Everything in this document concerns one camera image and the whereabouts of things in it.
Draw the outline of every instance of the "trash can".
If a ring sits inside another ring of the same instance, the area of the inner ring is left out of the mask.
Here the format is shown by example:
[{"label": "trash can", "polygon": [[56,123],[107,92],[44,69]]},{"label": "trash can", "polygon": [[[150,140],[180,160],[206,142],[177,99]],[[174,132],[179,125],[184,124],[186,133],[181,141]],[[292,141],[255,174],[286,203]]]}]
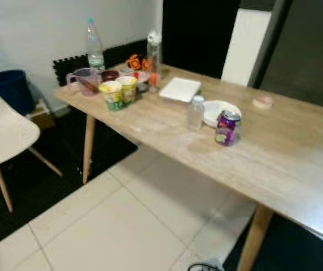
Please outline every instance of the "trash can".
[{"label": "trash can", "polygon": [[22,115],[34,109],[26,74],[20,69],[0,72],[0,96]]}]

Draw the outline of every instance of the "white plate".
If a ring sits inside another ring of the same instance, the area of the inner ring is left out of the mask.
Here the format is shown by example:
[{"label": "white plate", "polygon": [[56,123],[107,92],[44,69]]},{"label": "white plate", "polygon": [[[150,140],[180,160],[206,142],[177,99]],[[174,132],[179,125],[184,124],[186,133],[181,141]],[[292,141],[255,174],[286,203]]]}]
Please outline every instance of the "white plate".
[{"label": "white plate", "polygon": [[223,100],[207,100],[204,103],[203,121],[211,127],[217,127],[217,118],[223,110],[230,110],[242,117],[241,110],[231,103]]},{"label": "white plate", "polygon": [[159,93],[163,98],[181,100],[190,103],[193,96],[198,92],[201,82],[174,77]]}]

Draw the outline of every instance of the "tabletop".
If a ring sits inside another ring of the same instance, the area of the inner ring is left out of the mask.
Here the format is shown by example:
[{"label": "tabletop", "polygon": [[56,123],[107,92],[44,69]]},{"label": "tabletop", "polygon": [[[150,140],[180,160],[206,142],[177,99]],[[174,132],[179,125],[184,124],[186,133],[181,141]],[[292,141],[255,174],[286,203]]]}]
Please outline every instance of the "tabletop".
[{"label": "tabletop", "polygon": [[[121,111],[108,111],[101,95],[88,98],[68,86],[56,90],[55,96],[323,235],[323,107],[167,65],[159,86],[175,76],[200,81],[206,100],[239,107],[242,125],[237,144],[218,145],[215,130],[206,125],[189,131],[186,104],[157,94],[144,93]],[[253,97],[263,94],[274,99],[271,110],[252,105]]]}]

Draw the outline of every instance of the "soda can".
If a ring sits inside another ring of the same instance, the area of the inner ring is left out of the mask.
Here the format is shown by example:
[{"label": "soda can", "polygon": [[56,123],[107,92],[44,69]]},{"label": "soda can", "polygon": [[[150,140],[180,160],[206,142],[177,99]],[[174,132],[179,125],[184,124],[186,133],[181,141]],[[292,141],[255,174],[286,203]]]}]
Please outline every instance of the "soda can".
[{"label": "soda can", "polygon": [[241,117],[233,111],[224,110],[217,121],[216,142],[223,146],[232,145],[241,129]]}]

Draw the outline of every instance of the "table leg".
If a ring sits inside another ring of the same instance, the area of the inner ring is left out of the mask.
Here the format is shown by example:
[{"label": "table leg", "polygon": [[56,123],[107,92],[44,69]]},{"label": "table leg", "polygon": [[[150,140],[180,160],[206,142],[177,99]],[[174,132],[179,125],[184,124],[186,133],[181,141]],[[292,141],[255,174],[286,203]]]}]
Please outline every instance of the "table leg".
[{"label": "table leg", "polygon": [[257,206],[248,236],[239,258],[237,271],[250,271],[268,230],[273,211],[262,204]]},{"label": "table leg", "polygon": [[84,184],[88,181],[91,153],[93,152],[94,132],[95,118],[88,115],[86,118],[86,131],[84,143],[84,168],[82,170],[82,182]]}]

